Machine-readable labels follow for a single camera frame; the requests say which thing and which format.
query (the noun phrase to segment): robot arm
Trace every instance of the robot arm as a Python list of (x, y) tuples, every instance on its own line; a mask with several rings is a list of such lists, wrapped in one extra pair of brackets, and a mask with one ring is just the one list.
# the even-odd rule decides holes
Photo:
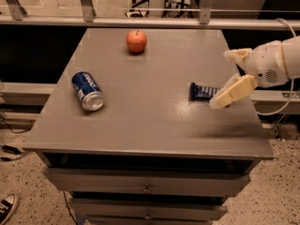
[(247, 75), (233, 75), (210, 100), (212, 109), (228, 106), (250, 95), (257, 86), (271, 87), (300, 78), (300, 37), (272, 41), (254, 50), (230, 50), (225, 59), (237, 64)]

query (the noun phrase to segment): can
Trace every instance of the can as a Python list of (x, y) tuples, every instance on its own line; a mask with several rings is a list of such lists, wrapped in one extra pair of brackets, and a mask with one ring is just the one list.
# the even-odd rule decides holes
[(72, 83), (85, 110), (95, 111), (103, 106), (104, 94), (90, 73), (77, 72), (72, 78)]

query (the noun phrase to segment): floor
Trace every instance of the floor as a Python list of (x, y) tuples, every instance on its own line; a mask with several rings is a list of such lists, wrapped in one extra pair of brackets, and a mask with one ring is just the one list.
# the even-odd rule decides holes
[[(235, 198), (226, 201), (229, 212), (214, 225), (300, 225), (300, 135), (295, 122), (281, 127), (278, 141), (269, 124), (262, 123), (275, 158), (262, 161), (250, 174), (251, 182)], [(22, 148), (30, 131), (14, 134), (0, 129), (0, 143)], [(16, 156), (0, 151), (0, 157)], [(0, 163), (0, 199), (10, 193), (20, 196), (19, 207), (7, 225), (72, 225), (64, 200), (43, 175), (45, 165), (30, 153)]]

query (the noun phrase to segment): person's foot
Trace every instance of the person's foot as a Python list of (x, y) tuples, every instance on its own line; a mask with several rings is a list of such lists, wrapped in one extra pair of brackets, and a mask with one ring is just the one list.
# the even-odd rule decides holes
[(19, 197), (15, 194), (8, 195), (0, 202), (0, 225), (4, 225), (11, 218), (19, 204)]

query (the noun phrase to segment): drawer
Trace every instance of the drawer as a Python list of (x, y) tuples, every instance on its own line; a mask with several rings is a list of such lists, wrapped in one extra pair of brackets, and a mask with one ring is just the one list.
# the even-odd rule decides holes
[(237, 195), (248, 175), (193, 172), (136, 172), (45, 169), (60, 190), (227, 197)]
[(136, 201), (132, 197), (123, 197), (122, 200), (70, 199), (68, 203), (77, 213), (87, 218), (135, 218), (146, 221), (170, 219), (192, 222), (219, 220), (227, 212), (225, 206), (180, 203), (163, 199), (156, 202), (146, 199)]
[(162, 219), (130, 219), (111, 217), (87, 217), (92, 224), (107, 225), (212, 225), (212, 221), (183, 221), (183, 220), (162, 220)]

